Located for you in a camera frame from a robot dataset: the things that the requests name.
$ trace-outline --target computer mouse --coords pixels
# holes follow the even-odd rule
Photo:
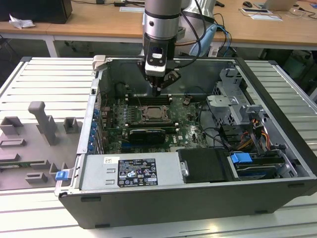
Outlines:
[[[250,3],[249,1],[244,1],[243,6],[253,7],[252,3]]]

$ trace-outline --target paper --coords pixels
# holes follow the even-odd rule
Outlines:
[[[144,12],[144,7],[122,6],[122,7],[120,7],[120,11],[127,11],[127,12]]]
[[[253,20],[283,21],[279,16],[249,15]]]
[[[17,19],[15,17],[11,16],[11,14],[10,14],[9,23],[11,25],[13,25],[14,27],[19,28],[20,30],[22,29],[22,27],[27,28],[27,27],[35,26],[33,21],[31,21],[31,20],[20,20],[20,19]]]

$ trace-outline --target motherboard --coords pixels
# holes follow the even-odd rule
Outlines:
[[[191,96],[106,99],[101,108],[107,154],[174,152],[208,147]]]

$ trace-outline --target desk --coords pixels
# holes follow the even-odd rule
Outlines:
[[[243,0],[222,0],[221,13],[226,29],[232,35],[232,46],[270,49],[317,50],[317,20],[291,18],[279,11],[283,21],[253,20],[239,12]],[[309,11],[317,12],[308,2],[298,2]],[[120,12],[112,5],[93,5],[72,2],[73,12],[66,24],[36,23],[36,27],[19,30],[7,22],[0,22],[0,34],[6,38],[38,39],[47,44],[51,57],[57,57],[54,40],[92,42],[142,42],[142,14]],[[221,23],[219,15],[216,20]],[[214,41],[223,42],[217,32]]]

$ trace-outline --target laptop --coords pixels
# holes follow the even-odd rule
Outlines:
[[[289,11],[296,4],[297,0],[267,0],[263,2],[255,2],[254,5],[260,9],[272,11]]]

